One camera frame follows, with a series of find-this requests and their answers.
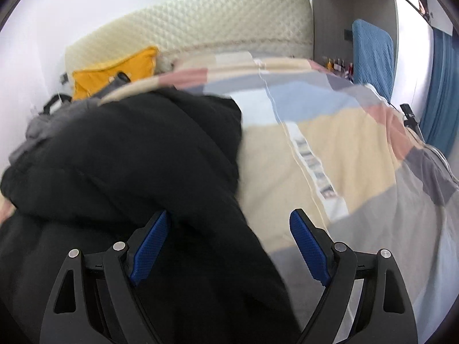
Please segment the black puffer jacket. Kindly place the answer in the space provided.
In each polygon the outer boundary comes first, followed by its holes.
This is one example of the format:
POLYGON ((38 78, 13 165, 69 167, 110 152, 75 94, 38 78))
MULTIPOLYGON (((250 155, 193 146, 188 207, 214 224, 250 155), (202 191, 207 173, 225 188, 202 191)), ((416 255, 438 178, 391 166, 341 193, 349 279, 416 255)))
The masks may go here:
POLYGON ((88 110, 11 165, 1 193, 1 340, 37 343, 72 249, 103 252, 157 212, 168 236, 140 305, 164 343, 295 343, 289 295, 236 200, 236 103, 174 88, 88 110))

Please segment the patchwork checkered duvet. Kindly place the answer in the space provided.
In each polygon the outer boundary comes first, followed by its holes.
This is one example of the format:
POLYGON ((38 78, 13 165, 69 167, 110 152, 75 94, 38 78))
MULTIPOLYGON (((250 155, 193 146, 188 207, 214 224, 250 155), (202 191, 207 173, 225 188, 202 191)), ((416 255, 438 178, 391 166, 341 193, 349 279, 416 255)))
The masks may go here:
MULTIPOLYGON (((372 86, 309 60, 233 53, 130 82, 97 106, 165 88, 239 107, 236 200, 285 285, 300 329, 295 343, 324 292, 290 231, 296 209, 355 252, 389 250, 412 304, 417 343, 449 342, 457 317, 458 181, 372 86)), ((346 343, 362 287, 355 281, 333 343, 346 343)))

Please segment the black tripod stand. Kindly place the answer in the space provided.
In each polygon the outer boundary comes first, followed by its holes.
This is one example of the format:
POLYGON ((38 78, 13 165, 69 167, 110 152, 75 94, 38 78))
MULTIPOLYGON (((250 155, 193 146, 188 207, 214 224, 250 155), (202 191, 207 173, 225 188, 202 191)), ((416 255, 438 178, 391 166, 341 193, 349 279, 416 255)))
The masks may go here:
POLYGON ((404 114, 404 126, 413 130, 414 133, 420 138, 420 140, 425 141, 423 138, 423 133, 419 127, 419 122, 417 121, 411 106, 408 103, 402 103, 400 107, 402 113, 404 114))

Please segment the yellow pillow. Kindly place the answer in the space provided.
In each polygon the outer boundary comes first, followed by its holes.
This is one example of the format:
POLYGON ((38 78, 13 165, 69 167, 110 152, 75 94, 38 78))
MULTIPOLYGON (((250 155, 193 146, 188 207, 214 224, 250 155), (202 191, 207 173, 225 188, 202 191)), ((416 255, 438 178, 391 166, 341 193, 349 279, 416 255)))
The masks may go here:
POLYGON ((138 81, 154 75, 157 47, 150 46, 123 58, 117 58, 93 64, 85 69, 72 72, 74 80, 73 99, 89 98, 102 90, 119 72, 123 72, 131 81, 138 81))

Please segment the blue covered chair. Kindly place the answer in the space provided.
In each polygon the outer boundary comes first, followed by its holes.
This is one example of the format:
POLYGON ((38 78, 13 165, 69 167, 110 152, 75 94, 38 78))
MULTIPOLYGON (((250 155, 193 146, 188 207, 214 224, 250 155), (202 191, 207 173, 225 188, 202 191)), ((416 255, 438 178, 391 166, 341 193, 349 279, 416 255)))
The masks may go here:
POLYGON ((371 84, 390 102, 394 88, 394 43, 383 29, 357 19, 352 23, 353 82, 371 84))

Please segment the grey wardrobe cabinet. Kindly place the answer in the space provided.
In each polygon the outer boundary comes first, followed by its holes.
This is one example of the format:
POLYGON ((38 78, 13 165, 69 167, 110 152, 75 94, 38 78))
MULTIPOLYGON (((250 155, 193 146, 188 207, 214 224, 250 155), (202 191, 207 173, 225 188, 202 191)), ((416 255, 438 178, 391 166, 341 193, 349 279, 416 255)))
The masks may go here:
POLYGON ((352 23, 365 20, 385 30, 394 43, 394 77, 398 53, 395 0, 312 0, 314 60, 341 58, 353 63, 352 23))

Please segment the blue curtain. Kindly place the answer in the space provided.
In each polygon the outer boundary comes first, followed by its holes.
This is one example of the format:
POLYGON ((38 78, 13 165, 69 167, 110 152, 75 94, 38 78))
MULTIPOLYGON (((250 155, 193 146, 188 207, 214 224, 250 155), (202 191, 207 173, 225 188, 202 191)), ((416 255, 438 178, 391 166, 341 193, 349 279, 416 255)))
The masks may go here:
POLYGON ((445 156, 458 132, 458 34, 433 30, 433 67, 420 123, 425 142, 445 156))

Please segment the cream quilted headboard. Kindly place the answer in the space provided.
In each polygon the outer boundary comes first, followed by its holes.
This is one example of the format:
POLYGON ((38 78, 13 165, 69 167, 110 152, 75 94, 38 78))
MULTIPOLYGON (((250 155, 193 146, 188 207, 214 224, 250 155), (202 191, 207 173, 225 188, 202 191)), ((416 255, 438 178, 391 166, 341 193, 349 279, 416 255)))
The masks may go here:
POLYGON ((123 15, 66 47, 65 70, 73 75, 152 46, 160 54, 158 72, 185 54, 248 50, 312 58, 313 23, 310 0, 169 0, 123 15))

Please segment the grey fleece garment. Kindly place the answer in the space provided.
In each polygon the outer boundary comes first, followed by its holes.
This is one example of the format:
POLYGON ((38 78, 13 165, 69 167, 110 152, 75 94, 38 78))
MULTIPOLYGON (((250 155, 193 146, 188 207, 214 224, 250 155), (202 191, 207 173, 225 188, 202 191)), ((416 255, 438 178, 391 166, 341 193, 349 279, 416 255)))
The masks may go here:
POLYGON ((94 98, 72 103, 64 102, 59 109, 51 114, 41 113, 35 116, 26 128, 25 140, 10 154, 9 164, 13 165, 21 156, 33 151, 45 140, 53 138, 58 131, 85 114, 86 111, 95 108, 99 102, 98 99, 94 98))

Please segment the bottles on nightstand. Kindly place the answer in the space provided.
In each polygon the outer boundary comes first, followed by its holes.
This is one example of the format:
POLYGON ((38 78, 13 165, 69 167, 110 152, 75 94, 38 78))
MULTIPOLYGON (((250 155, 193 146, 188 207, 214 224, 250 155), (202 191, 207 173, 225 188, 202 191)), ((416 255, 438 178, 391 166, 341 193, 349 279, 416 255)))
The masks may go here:
POLYGON ((324 66, 328 71, 334 75, 347 79, 350 82, 353 81, 354 67, 352 62, 345 62, 341 58, 322 58, 324 66))

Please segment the dark grey folded garment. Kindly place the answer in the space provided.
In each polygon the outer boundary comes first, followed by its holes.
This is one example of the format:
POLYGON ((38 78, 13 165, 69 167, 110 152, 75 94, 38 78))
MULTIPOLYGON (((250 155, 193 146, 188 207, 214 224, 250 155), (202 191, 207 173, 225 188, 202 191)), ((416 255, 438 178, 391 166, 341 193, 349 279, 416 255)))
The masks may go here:
POLYGON ((105 95, 113 92, 116 89, 119 89, 123 85, 126 85, 131 82, 131 79, 126 75, 126 73, 119 71, 117 74, 109 80, 109 83, 105 85, 101 90, 93 94, 93 98, 102 99, 105 95))

